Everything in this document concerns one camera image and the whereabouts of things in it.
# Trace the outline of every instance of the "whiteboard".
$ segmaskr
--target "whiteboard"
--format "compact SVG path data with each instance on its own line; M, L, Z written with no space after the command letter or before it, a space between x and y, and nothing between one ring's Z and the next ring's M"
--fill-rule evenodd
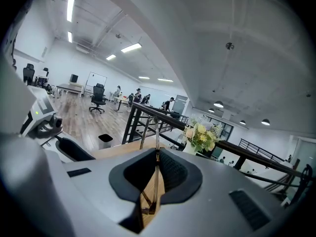
M85 84L84 91L85 92L88 91L89 93L91 93L91 88L93 89L93 87L95 85L97 85L97 83L105 86L106 80L107 80L106 77L99 75L99 74L96 74L96 73L93 73L93 72L90 72L87 83Z

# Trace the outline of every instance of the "trash bin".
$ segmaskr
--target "trash bin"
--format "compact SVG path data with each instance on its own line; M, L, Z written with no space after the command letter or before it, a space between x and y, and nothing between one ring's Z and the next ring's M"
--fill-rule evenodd
M99 149L110 148L113 138L109 134L99 136Z

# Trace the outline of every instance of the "chair backrest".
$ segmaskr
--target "chair backrest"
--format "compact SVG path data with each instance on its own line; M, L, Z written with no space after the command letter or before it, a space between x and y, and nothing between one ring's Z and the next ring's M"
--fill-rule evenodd
M93 87L94 100L102 101L103 100L103 93L104 93L104 88L100 88L100 87L97 87L97 86Z
M31 63L28 63L28 64L26 65L26 68L27 68L27 69L34 69L34 65L31 64Z
M43 70L47 72L47 73L46 73L46 76L48 76L48 74L49 74L48 68L44 68Z
M34 73L35 73L34 69L24 68L23 69L23 82L27 81L28 85L31 85L33 81Z

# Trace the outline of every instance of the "yellow flower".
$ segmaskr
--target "yellow flower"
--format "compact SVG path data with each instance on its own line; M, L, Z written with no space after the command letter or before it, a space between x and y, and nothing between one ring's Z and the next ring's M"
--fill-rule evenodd
M205 132L206 132L206 128L205 128L205 126L202 125L202 124L199 124L199 125L198 125L197 130L198 130L198 132L200 132L200 133L205 133Z
M205 136L204 134L202 134L202 135L199 137L199 139L200 139L201 141L206 141L206 136Z
M207 135L208 135L212 140L215 140L215 139L216 139L216 136L215 136L214 133L212 133L211 131L207 131L206 133L207 133Z

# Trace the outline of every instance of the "person in dark shirt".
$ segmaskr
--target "person in dark shirt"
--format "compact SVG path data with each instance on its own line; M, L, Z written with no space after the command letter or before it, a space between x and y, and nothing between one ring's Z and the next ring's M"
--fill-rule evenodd
M142 94L140 93L140 88L138 88L137 93L135 94L134 102L140 103L141 99L142 99Z
M129 106L132 106L133 99L134 99L134 94L131 93L131 94L128 96L128 105L129 105Z
M141 104L146 105L148 104L148 101L150 99L150 94L148 94L147 96L145 96L141 102Z
M173 97L171 97L169 101L165 101L164 106L163 106L163 109L164 109L165 111L170 111L169 105L170 105L170 102L173 102L173 101L174 101L174 98L173 98Z

